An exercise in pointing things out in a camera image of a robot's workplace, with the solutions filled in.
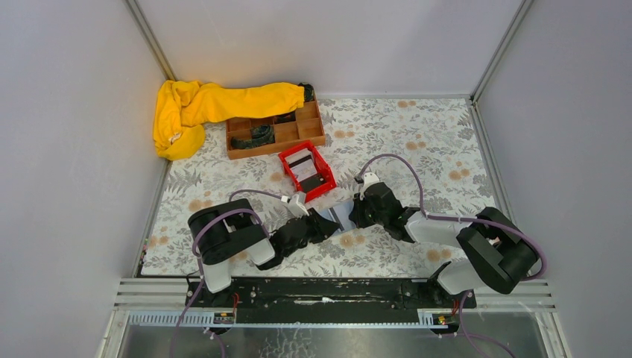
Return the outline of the white card with magnetic stripe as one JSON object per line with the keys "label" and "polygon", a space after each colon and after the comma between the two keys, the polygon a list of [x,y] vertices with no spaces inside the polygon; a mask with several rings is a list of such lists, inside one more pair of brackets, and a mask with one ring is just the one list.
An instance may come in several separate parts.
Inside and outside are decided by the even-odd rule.
{"label": "white card with magnetic stripe", "polygon": [[336,221],[340,226],[340,233],[345,233],[357,228],[357,225],[350,219],[353,207],[354,204],[352,201],[345,201],[329,208],[329,214],[332,220]]}

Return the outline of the beige card holder wallet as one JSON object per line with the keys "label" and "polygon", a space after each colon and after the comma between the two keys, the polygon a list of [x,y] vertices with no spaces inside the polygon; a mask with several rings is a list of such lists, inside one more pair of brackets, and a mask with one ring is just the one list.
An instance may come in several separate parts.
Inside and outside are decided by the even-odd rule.
{"label": "beige card holder wallet", "polygon": [[357,225],[350,220],[353,207],[353,201],[347,200],[337,203],[335,206],[322,209],[318,213],[327,220],[337,222],[340,228],[335,231],[335,235],[340,235],[357,228]]}

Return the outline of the red plastic bin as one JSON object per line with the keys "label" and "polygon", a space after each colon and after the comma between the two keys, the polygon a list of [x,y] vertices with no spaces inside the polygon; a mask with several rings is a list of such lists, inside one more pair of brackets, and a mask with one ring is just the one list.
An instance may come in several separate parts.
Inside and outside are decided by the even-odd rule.
{"label": "red plastic bin", "polygon": [[278,154],[286,173],[305,202],[331,192],[337,187],[333,171],[311,141],[305,141]]}

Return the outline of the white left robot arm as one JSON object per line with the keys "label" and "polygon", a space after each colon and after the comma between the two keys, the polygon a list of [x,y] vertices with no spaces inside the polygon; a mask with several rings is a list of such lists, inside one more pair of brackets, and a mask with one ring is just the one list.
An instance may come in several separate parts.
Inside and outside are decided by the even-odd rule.
{"label": "white left robot arm", "polygon": [[230,258],[241,252],[264,271],[341,230],[335,220],[309,209],[270,232],[245,198],[199,210],[189,217],[188,226],[194,239],[192,252],[211,293],[231,286]]}

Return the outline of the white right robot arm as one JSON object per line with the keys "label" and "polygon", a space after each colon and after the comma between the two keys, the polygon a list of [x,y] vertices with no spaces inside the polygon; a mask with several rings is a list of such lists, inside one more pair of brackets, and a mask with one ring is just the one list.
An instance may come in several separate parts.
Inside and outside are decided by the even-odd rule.
{"label": "white right robot arm", "polygon": [[446,263],[429,278],[450,295],[483,286],[508,295],[518,283],[532,278],[529,272],[537,262],[546,268],[536,243],[494,207],[474,217],[425,213],[402,206],[378,181],[354,195],[349,219],[359,228],[379,225],[398,241],[460,248],[465,260]]}

